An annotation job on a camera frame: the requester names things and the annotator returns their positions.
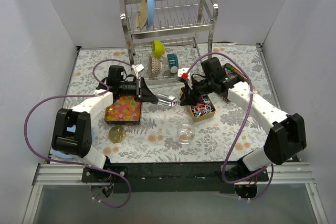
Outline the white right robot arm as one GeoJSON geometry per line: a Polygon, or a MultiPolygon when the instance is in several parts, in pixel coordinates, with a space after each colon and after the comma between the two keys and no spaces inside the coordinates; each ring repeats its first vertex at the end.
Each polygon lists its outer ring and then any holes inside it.
{"type": "Polygon", "coordinates": [[[273,106],[253,91],[246,76],[226,71],[216,57],[203,61],[201,66],[204,74],[200,81],[194,79],[191,69],[178,70],[177,76],[184,83],[181,105],[197,105],[202,96],[217,93],[245,110],[267,133],[263,147],[243,156],[231,168],[242,180],[251,180],[257,170],[270,164],[283,164],[307,147],[302,116],[273,106]]]}

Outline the tin with gummy candies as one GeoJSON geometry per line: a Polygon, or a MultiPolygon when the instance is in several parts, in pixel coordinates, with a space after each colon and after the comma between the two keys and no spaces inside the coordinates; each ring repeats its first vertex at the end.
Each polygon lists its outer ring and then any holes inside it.
{"type": "Polygon", "coordinates": [[[110,125],[140,125],[142,103],[123,95],[106,108],[104,120],[110,125]]]}

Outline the patterned ceramic bowl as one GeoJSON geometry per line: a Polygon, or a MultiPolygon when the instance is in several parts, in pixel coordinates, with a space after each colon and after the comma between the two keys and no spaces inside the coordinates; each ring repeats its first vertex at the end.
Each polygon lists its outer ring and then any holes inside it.
{"type": "Polygon", "coordinates": [[[148,75],[151,78],[157,77],[158,74],[161,72],[162,64],[161,62],[153,57],[150,56],[148,60],[148,75]]]}

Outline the green bowl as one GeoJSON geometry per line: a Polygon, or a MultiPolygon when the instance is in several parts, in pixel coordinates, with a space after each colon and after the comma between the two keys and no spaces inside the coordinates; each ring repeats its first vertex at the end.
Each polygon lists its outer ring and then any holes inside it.
{"type": "Polygon", "coordinates": [[[165,46],[158,40],[152,41],[152,54],[156,59],[160,59],[165,54],[165,46]]]}

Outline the silver metal scoop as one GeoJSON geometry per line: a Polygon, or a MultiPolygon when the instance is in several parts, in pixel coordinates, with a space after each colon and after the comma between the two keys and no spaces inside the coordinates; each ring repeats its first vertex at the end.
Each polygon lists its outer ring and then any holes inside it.
{"type": "Polygon", "coordinates": [[[157,105],[173,108],[177,105],[177,98],[172,95],[157,94],[157,105]]]}

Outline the steel dish rack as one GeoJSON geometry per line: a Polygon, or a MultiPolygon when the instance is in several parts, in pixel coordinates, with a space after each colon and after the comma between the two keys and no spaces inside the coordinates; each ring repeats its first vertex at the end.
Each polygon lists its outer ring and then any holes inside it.
{"type": "Polygon", "coordinates": [[[217,0],[155,0],[151,27],[138,28],[136,17],[142,0],[119,0],[120,19],[131,63],[145,66],[142,74],[148,84],[174,82],[168,54],[176,54],[179,67],[188,67],[201,56],[200,36],[208,33],[207,51],[213,51],[213,37],[218,19],[217,0]],[[161,70],[150,75],[152,42],[160,41],[165,47],[161,70]]]}

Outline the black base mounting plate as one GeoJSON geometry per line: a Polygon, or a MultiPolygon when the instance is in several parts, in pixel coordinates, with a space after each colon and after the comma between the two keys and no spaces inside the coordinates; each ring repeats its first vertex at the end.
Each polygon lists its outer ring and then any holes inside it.
{"type": "Polygon", "coordinates": [[[111,184],[116,194],[127,193],[131,185],[133,193],[200,192],[217,191],[232,194],[233,184],[228,181],[242,179],[252,172],[242,168],[237,162],[175,162],[175,163],[114,163],[104,167],[109,173],[84,168],[81,181],[103,186],[111,184]]]}

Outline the clear glass jar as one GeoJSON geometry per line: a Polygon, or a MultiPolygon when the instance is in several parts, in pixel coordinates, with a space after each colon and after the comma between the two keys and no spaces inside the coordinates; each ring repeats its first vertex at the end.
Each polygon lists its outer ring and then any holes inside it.
{"type": "Polygon", "coordinates": [[[189,144],[194,140],[195,129],[189,124],[182,124],[177,129],[177,137],[181,144],[189,144]]]}

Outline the aluminium frame rail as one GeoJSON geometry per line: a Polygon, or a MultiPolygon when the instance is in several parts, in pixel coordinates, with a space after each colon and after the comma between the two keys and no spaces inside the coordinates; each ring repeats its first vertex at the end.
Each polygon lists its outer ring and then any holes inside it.
{"type": "MultiPolygon", "coordinates": [[[[115,181],[114,191],[127,191],[124,179],[128,179],[132,192],[178,192],[178,191],[220,191],[233,193],[236,185],[222,181],[220,162],[200,163],[124,163],[112,164],[110,169],[121,175],[115,181]]],[[[47,185],[104,186],[109,184],[108,175],[80,165],[39,164],[33,180],[33,188],[24,215],[24,223],[33,223],[41,197],[47,185]]],[[[303,184],[306,187],[313,212],[318,223],[327,223],[315,179],[307,162],[286,162],[281,166],[269,167],[246,182],[250,186],[273,183],[303,184]]]]}

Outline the tin with star candies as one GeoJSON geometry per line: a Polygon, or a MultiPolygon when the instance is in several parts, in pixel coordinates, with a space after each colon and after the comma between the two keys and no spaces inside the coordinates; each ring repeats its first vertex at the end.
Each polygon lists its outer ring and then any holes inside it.
{"type": "Polygon", "coordinates": [[[231,65],[230,63],[225,63],[223,66],[225,72],[227,74],[229,73],[237,73],[239,76],[241,76],[246,82],[249,82],[248,79],[246,78],[246,76],[244,74],[242,74],[237,68],[235,68],[233,65],[231,65]]]}

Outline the light blue plate on table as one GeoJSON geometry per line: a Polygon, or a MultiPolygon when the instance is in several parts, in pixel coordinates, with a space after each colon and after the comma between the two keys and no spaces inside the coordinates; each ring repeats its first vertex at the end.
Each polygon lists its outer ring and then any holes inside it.
{"type": "Polygon", "coordinates": [[[73,125],[54,131],[51,146],[54,151],[60,153],[59,156],[74,155],[83,158],[92,146],[92,130],[80,127],[77,133],[76,125],[73,125]]]}

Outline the gold tin with lollipops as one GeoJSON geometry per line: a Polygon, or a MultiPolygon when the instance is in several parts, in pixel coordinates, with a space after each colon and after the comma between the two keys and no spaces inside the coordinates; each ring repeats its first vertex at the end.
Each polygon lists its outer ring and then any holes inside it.
{"type": "Polygon", "coordinates": [[[201,103],[197,105],[187,105],[186,109],[195,123],[212,118],[216,112],[208,95],[202,96],[201,103]]]}

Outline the teal mug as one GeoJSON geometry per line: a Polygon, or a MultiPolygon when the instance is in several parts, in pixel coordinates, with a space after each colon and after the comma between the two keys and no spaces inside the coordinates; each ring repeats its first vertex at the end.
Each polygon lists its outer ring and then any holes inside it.
{"type": "Polygon", "coordinates": [[[167,54],[169,70],[171,74],[177,74],[179,70],[179,59],[176,54],[167,54]]]}

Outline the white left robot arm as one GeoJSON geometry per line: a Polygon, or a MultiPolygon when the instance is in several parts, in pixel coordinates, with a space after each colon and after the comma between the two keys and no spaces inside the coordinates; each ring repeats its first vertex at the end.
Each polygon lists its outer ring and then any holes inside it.
{"type": "Polygon", "coordinates": [[[60,109],[56,114],[51,147],[74,157],[77,161],[95,167],[93,175],[100,182],[111,178],[112,170],[105,165],[107,157],[92,146],[91,122],[101,111],[122,95],[131,95],[139,102],[157,103],[158,98],[141,77],[142,64],[132,65],[132,81],[126,81],[124,67],[111,65],[108,76],[99,81],[93,96],[71,109],[60,109]]]}

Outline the beige wooden plate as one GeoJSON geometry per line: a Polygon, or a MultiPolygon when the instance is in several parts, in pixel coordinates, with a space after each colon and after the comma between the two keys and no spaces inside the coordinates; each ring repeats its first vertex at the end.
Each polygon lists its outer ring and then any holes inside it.
{"type": "Polygon", "coordinates": [[[142,0],[138,8],[136,16],[136,28],[141,30],[146,25],[148,20],[148,3],[147,0],[142,0]]]}

